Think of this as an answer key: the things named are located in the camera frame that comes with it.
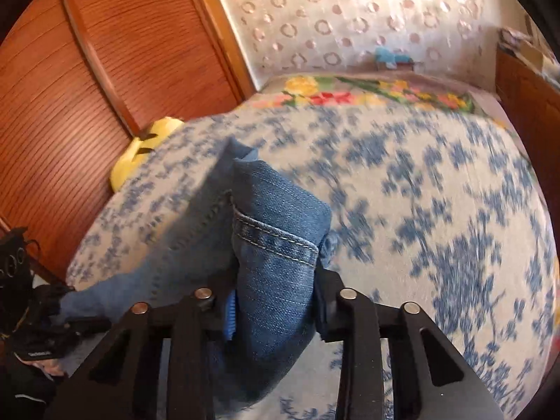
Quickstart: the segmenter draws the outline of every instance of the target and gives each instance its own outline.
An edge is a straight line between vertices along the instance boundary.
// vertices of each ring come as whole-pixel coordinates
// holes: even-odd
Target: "silver screw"
[[[346,300],[354,300],[358,296],[356,291],[354,289],[350,289],[349,287],[342,289],[340,295]]]
[[[407,302],[404,304],[404,310],[408,314],[418,314],[420,312],[420,307],[414,302]]]
[[[207,287],[201,287],[194,291],[194,296],[197,297],[198,300],[206,300],[212,297],[212,291]]]
[[[149,309],[149,304],[145,302],[138,302],[132,305],[131,311],[134,314],[144,314],[147,313]]]

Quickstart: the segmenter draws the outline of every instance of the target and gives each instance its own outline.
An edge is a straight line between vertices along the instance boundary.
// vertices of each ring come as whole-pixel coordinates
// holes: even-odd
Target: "blue floral pattern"
[[[487,118],[388,103],[246,107],[188,122],[111,199],[68,282],[83,289],[138,266],[231,135],[331,205],[339,240],[331,268],[347,286],[392,306],[418,302],[505,417],[519,413],[551,348],[556,254],[530,164]],[[333,419],[341,357],[339,344],[316,337],[273,392],[236,418]]]

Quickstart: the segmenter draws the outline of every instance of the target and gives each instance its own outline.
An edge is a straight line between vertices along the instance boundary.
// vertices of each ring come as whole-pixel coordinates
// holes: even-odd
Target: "wooden furniture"
[[[560,91],[501,49],[496,91],[537,173],[560,243]]]
[[[33,0],[0,45],[0,229],[59,278],[133,135],[254,92],[217,1]]]

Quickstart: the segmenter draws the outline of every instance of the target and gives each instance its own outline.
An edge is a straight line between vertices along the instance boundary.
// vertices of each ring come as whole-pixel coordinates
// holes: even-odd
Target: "folded denim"
[[[313,336],[313,274],[334,249],[330,219],[327,204],[228,139],[185,213],[138,269],[67,294],[57,320],[115,322],[135,302],[170,305],[210,275],[238,270],[236,334],[209,349],[216,413],[236,412],[269,393]]]

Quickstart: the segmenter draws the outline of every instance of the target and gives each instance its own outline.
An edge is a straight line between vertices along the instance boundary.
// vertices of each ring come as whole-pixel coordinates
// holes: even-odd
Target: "yellow plush toy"
[[[149,153],[183,125],[181,120],[165,117],[152,123],[143,135],[135,137],[111,170],[113,191],[117,192],[126,179],[146,160]]]

